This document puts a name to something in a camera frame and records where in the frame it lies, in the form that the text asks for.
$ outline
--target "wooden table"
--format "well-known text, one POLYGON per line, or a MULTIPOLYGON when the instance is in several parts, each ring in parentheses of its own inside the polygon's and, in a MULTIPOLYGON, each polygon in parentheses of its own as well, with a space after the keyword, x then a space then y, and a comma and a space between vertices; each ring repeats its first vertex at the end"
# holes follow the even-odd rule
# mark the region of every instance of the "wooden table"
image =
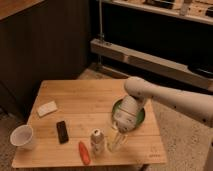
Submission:
POLYGON ((108 149, 95 157, 90 148, 90 134, 100 128, 105 135, 110 126, 113 104, 126 94, 124 80, 44 81, 35 100, 28 124, 37 137, 32 151, 17 149, 14 168, 83 166, 78 142, 83 141, 91 156, 91 166, 165 163, 166 154, 153 113, 151 101, 146 106, 146 118, 136 131, 128 135, 123 147, 110 153, 108 149), (55 100, 58 110, 39 118, 36 108, 55 100), (67 124, 69 142, 60 145, 56 122, 67 124))

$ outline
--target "white cup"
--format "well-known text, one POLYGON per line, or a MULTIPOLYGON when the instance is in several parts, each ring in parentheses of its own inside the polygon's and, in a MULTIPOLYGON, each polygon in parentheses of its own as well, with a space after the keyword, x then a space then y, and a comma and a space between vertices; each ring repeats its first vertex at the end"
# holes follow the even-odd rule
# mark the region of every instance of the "white cup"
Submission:
POLYGON ((36 139, 33 128, 30 125, 21 125, 17 127, 10 135, 10 142, 20 149, 34 149, 36 147, 36 139))

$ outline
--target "small bottle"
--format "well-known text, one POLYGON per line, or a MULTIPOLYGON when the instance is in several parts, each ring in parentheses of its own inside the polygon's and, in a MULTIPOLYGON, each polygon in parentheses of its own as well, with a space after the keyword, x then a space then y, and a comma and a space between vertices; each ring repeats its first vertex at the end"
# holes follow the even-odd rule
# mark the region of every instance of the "small bottle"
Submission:
POLYGON ((92 151, 95 155, 100 155, 104 151, 104 134, 99 129, 95 129, 92 132, 90 136, 90 142, 92 146, 92 151))

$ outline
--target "carrot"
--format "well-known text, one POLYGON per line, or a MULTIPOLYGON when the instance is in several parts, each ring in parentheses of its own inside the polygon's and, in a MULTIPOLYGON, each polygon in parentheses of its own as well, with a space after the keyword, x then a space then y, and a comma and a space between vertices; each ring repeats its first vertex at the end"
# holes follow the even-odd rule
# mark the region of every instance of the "carrot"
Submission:
POLYGON ((78 147, 79 147, 79 153, 80 153, 82 162, 84 163, 84 165, 89 165, 90 156, 89 156, 89 153, 88 153, 88 150, 87 150, 85 144, 82 141, 80 141, 78 143, 78 147))

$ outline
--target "black phone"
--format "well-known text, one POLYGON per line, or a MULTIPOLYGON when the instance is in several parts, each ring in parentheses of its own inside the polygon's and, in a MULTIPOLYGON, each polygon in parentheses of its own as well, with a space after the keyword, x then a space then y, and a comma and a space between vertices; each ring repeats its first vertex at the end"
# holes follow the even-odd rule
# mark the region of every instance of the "black phone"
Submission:
POLYGON ((60 144, 68 142, 69 137, 67 134, 67 128, 66 128, 65 121, 57 122, 56 127, 57 127, 57 131, 58 131, 58 139, 59 139, 60 144))

